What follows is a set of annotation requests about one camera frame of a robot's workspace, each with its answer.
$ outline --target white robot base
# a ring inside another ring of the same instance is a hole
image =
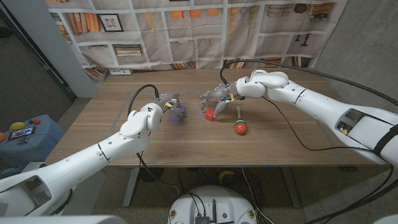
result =
[[[257,223],[257,215],[250,202],[231,189],[206,185],[194,188],[189,192],[192,197],[189,193],[183,194],[171,206],[169,224]]]

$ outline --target printed bookshelf backdrop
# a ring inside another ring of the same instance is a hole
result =
[[[242,58],[313,67],[347,0],[45,3],[81,66],[95,80],[107,68],[221,68]],[[273,66],[230,66],[244,67]]]

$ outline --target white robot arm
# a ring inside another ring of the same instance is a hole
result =
[[[336,101],[294,83],[283,72],[267,73],[255,70],[250,78],[242,77],[235,83],[223,86],[222,90],[207,93],[202,108],[208,101],[214,101],[207,99],[213,99],[214,95],[218,95],[220,102],[215,111],[217,115],[231,97],[261,97],[265,93],[270,99],[294,105],[327,125],[347,146],[372,150],[373,152],[353,149],[369,160],[377,164],[385,164],[387,161],[398,166],[397,114],[379,108]]]
[[[132,111],[111,137],[57,163],[0,180],[0,217],[51,215],[65,203],[70,189],[110,162],[145,150],[147,131],[156,131],[163,108],[148,103]]]

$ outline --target wooden handle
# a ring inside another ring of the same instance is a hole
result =
[[[238,112],[238,119],[241,119],[241,108],[239,106],[236,107],[236,111]]]

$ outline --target picture frame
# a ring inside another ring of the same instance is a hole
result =
[[[105,32],[123,32],[118,14],[98,14]]]

